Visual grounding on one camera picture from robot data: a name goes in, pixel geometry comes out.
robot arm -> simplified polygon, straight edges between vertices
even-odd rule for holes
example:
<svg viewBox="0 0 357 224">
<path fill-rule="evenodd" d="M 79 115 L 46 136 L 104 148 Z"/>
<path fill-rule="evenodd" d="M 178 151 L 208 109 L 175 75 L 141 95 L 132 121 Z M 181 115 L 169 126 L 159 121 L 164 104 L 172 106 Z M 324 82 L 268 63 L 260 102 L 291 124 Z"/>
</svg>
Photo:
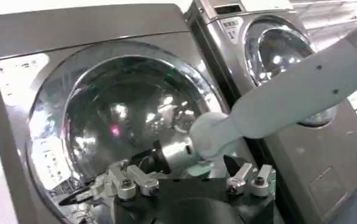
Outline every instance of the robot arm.
<svg viewBox="0 0 357 224">
<path fill-rule="evenodd" d="M 357 29 L 242 96 L 230 115 L 198 118 L 190 130 L 194 150 L 205 159 L 220 158 L 234 150 L 235 140 L 269 136 L 339 104 L 356 90 Z"/>
</svg>

washing machine door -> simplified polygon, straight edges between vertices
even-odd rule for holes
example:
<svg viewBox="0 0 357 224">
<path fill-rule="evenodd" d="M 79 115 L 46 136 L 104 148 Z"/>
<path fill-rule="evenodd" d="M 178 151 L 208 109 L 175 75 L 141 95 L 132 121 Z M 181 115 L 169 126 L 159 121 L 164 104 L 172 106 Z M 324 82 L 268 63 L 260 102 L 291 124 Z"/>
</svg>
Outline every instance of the washing machine door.
<svg viewBox="0 0 357 224">
<path fill-rule="evenodd" d="M 246 65 L 255 85 L 260 86 L 291 64 L 299 63 L 314 50 L 308 39 L 289 24 L 276 19 L 264 19 L 253 23 L 245 37 Z M 299 124 L 322 127 L 336 115 L 336 107 L 317 113 Z"/>
<path fill-rule="evenodd" d="M 32 176 L 48 206 L 70 222 L 111 223 L 109 210 L 58 202 L 156 139 L 165 156 L 183 153 L 189 128 L 207 111 L 221 112 L 218 98 L 182 59 L 133 41 L 91 46 L 67 58 L 38 93 L 29 121 Z"/>
</svg>

metal bracket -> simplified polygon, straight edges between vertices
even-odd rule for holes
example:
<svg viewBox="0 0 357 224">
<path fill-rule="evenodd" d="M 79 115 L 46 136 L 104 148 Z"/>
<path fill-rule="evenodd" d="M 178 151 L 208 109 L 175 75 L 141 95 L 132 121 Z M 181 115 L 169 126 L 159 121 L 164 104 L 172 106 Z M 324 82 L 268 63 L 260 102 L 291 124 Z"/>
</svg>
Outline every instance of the metal bracket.
<svg viewBox="0 0 357 224">
<path fill-rule="evenodd" d="M 229 194 L 238 195 L 244 193 L 248 177 L 252 174 L 253 165 L 251 163 L 244 163 L 240 170 L 226 181 Z"/>
<path fill-rule="evenodd" d="M 107 186 L 110 182 L 115 185 L 120 199 L 128 200 L 136 195 L 136 185 L 134 181 L 122 173 L 120 166 L 114 164 L 108 168 L 108 179 L 110 181 L 105 184 L 105 193 L 108 196 L 114 196 L 115 194 L 115 188 L 113 188 L 113 186 Z"/>
<path fill-rule="evenodd" d="M 155 196 L 158 188 L 159 182 L 157 179 L 151 178 L 146 173 L 144 173 L 137 166 L 131 165 L 127 168 L 127 174 L 130 178 L 133 178 L 135 183 L 139 185 L 141 193 L 145 196 Z"/>
<path fill-rule="evenodd" d="M 263 165 L 256 178 L 251 185 L 251 192 L 257 197 L 267 197 L 269 195 L 269 179 L 271 175 L 275 175 L 275 170 L 270 165 Z"/>
</svg>

label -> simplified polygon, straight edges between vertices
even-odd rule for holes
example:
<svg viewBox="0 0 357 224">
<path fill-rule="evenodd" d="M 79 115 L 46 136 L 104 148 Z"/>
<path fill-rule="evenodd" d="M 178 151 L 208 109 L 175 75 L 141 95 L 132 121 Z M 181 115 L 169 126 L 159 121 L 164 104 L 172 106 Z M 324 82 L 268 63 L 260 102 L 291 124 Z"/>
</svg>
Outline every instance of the label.
<svg viewBox="0 0 357 224">
<path fill-rule="evenodd" d="M 222 19 L 221 23 L 227 37 L 233 44 L 237 44 L 239 40 L 239 31 L 241 30 L 244 20 L 241 17 L 226 18 Z"/>
<path fill-rule="evenodd" d="M 0 90 L 6 105 L 22 100 L 37 74 L 49 63 L 46 54 L 35 54 L 0 61 Z"/>
<path fill-rule="evenodd" d="M 32 162 L 44 188 L 53 190 L 71 176 L 61 140 L 58 137 L 37 139 L 32 144 Z"/>
</svg>

stainless steel washing machine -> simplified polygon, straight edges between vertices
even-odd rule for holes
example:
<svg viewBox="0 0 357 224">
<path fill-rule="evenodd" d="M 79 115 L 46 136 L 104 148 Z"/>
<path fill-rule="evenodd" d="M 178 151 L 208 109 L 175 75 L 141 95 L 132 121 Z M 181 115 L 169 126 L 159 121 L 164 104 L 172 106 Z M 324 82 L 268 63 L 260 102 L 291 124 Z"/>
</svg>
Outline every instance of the stainless steel washing machine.
<svg viewBox="0 0 357 224">
<path fill-rule="evenodd" d="M 195 0 L 186 17 L 230 106 L 315 51 L 285 0 Z M 278 169 L 288 223 L 325 223 L 357 188 L 357 115 L 347 101 L 249 142 L 259 163 Z"/>
<path fill-rule="evenodd" d="M 180 158 L 196 156 L 187 132 L 197 116 L 227 112 L 218 89 L 173 4 L 1 15 L 0 90 L 28 185 L 10 184 L 11 195 L 31 198 L 39 223 L 111 223 L 104 206 L 58 202 L 156 139 L 172 175 L 212 169 Z M 237 154 L 253 161 L 244 141 Z M 19 168 L 4 170 L 24 183 Z"/>
</svg>

